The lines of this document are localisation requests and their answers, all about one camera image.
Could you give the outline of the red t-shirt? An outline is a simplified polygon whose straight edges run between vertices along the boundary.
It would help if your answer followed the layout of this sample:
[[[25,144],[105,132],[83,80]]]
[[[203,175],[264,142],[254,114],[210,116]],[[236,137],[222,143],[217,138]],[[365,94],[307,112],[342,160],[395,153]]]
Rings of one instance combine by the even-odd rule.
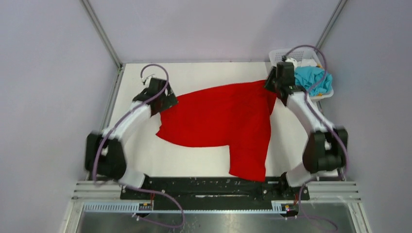
[[[180,95],[175,106],[161,112],[157,136],[191,148],[228,146],[229,174],[263,182],[277,99],[264,84],[234,83]]]

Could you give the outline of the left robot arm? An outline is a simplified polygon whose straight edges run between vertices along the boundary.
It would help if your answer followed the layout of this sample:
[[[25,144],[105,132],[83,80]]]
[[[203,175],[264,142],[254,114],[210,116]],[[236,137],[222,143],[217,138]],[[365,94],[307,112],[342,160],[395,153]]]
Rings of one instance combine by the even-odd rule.
[[[133,98],[128,111],[113,127],[87,136],[85,169],[92,177],[103,175],[132,187],[132,193],[140,200],[149,197],[151,187],[144,182],[146,175],[127,165],[124,146],[142,123],[177,103],[167,80],[151,78],[148,87]]]

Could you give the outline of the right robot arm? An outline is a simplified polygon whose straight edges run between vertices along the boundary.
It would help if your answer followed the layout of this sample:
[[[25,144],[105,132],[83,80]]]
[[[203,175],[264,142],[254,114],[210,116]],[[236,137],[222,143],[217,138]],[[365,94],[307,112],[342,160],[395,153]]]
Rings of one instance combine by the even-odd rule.
[[[297,187],[320,173],[347,166],[348,133],[345,128],[337,128],[327,120],[310,100],[305,88],[295,83],[292,62],[281,61],[273,66],[264,87],[276,93],[308,135],[302,162],[280,177],[279,195],[291,200],[298,193]]]

